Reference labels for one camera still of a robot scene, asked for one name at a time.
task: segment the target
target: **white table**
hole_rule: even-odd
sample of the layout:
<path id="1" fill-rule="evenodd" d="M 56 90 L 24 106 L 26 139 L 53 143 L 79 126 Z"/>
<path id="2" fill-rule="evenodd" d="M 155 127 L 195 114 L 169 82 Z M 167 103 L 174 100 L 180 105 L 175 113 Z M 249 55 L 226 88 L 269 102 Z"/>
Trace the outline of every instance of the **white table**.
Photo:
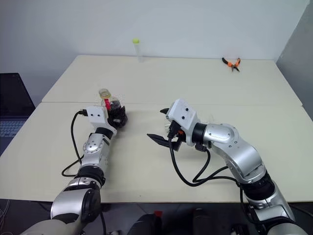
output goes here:
<path id="1" fill-rule="evenodd" d="M 216 59 L 80 55 L 43 102 L 98 102 L 107 88 L 127 104 L 302 105 L 273 61 L 242 60 L 239 69 Z"/>
<path id="2" fill-rule="evenodd" d="M 61 176 L 75 160 L 70 137 L 74 113 L 88 103 L 41 103 L 0 157 L 0 198 L 53 201 L 70 178 Z M 185 185 L 174 171 L 169 149 L 146 133 L 165 135 L 164 105 L 126 106 L 129 121 L 112 140 L 103 203 L 113 202 L 238 202 L 239 189 L 231 181 L 216 180 L 200 187 Z M 302 107 L 195 105 L 199 117 L 227 122 L 259 151 L 271 177 L 286 200 L 312 201 L 313 123 Z M 77 146 L 92 132 L 87 117 L 74 126 Z M 183 144 L 177 153 L 182 173 L 191 180 L 206 159 Z M 212 154 L 208 175 L 224 166 Z M 76 173 L 78 166 L 69 173 Z M 223 175 L 230 176 L 226 170 Z"/>

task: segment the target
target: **white wall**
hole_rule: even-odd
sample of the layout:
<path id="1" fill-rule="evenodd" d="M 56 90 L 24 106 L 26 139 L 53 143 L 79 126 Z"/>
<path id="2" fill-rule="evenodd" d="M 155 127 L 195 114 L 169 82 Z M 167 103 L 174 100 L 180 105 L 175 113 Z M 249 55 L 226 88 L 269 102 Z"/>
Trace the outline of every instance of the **white wall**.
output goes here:
<path id="1" fill-rule="evenodd" d="M 277 60 L 309 0 L 0 0 L 0 72 L 37 104 L 78 54 Z"/>

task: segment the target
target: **robotic arm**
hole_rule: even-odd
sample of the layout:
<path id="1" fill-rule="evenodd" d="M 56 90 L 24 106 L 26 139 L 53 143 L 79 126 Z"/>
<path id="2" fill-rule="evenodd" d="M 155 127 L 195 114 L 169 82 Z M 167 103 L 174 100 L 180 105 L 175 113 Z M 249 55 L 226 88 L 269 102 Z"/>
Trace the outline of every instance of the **robotic arm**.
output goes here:
<path id="1" fill-rule="evenodd" d="M 115 117 L 111 115 L 111 119 L 101 106 L 87 107 L 81 114 L 89 117 L 95 132 L 84 144 L 78 173 L 55 198 L 51 219 L 35 224 L 22 235 L 79 235 L 88 223 L 102 215 L 100 189 L 106 181 L 111 139 L 117 133 L 113 126 L 123 126 L 127 116 L 125 107 L 114 110 Z"/>
<path id="2" fill-rule="evenodd" d="M 306 235 L 295 224 L 293 213 L 276 183 L 270 178 L 257 150 L 244 141 L 237 129 L 229 124 L 203 124 L 197 113 L 184 100 L 176 100 L 169 109 L 161 110 L 171 122 L 168 138 L 148 134 L 160 145 L 179 150 L 182 141 L 187 145 L 204 145 L 220 155 L 237 185 L 249 202 L 249 221 L 261 234 Z"/>

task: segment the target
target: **yellow cap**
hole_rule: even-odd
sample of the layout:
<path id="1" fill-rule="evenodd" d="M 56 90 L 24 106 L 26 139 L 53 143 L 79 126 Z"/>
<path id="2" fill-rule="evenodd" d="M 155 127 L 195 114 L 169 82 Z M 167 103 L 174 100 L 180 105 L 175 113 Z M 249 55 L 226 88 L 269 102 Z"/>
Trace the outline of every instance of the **yellow cap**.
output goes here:
<path id="1" fill-rule="evenodd" d="M 133 43 L 134 43 L 134 44 L 138 44 L 138 43 L 140 43 L 139 38 L 133 38 Z"/>

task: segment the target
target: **gray floor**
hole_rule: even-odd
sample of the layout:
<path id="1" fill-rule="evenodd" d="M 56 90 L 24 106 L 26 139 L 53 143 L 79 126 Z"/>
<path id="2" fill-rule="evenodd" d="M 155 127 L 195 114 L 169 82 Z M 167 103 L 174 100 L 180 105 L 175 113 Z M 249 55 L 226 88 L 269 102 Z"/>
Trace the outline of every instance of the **gray floor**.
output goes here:
<path id="1" fill-rule="evenodd" d="M 6 200 L 0 199 L 0 207 L 4 209 Z M 49 209 L 50 203 L 44 203 Z M 299 207 L 313 213 L 313 203 L 297 204 Z M 121 230 L 127 234 L 131 226 L 144 214 L 154 211 L 163 211 L 163 224 L 169 220 L 178 218 L 193 209 L 203 208 L 212 215 L 216 224 L 217 235 L 229 234 L 230 226 L 234 223 L 246 223 L 246 219 L 237 203 L 142 203 L 142 204 L 111 204 L 108 212 L 104 213 L 108 231 Z M 308 234 L 312 232 L 313 221 L 307 215 L 294 211 L 297 222 Z M 37 202 L 11 200 L 10 210 L 6 216 L 3 232 L 10 231 L 18 235 L 36 222 L 49 218 Z M 101 235 L 102 225 L 100 218 L 88 224 L 84 229 L 86 235 Z M 257 232 L 252 225 L 249 225 L 251 235 Z"/>

